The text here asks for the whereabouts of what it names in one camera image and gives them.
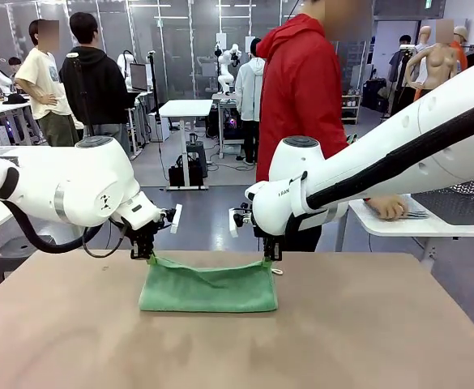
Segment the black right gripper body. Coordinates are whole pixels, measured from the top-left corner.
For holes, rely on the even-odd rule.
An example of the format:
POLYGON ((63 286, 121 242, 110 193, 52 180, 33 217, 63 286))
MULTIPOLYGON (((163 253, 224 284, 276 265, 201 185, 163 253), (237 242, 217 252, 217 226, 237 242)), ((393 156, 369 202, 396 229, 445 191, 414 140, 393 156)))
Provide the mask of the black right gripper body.
POLYGON ((256 238, 263 239, 263 244, 265 246, 269 243, 274 244, 275 242, 283 242, 284 241, 284 235, 272 235, 270 233, 267 233, 267 232, 263 231, 257 225, 255 225, 253 227, 253 230, 254 230, 254 236, 256 238))

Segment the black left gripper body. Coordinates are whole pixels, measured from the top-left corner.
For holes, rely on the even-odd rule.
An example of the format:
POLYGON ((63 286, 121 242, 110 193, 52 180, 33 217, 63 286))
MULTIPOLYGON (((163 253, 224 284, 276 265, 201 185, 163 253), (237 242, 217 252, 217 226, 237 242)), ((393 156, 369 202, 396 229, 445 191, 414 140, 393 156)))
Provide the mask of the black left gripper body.
POLYGON ((133 227, 130 222, 122 217, 122 223, 124 224, 125 236, 130 240, 132 245, 137 244, 138 246, 147 245, 154 242, 154 236, 162 229, 165 228, 165 222, 162 219, 158 221, 148 221, 140 228, 133 227))

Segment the person's right hand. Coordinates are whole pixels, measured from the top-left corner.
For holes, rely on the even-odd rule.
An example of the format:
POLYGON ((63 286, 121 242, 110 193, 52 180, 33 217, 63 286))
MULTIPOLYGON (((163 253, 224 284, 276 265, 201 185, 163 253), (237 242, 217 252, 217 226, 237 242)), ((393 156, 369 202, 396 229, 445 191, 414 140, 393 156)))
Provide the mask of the person's right hand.
POLYGON ((408 213, 407 203, 399 195, 375 197, 365 202, 381 220, 398 220, 408 213))

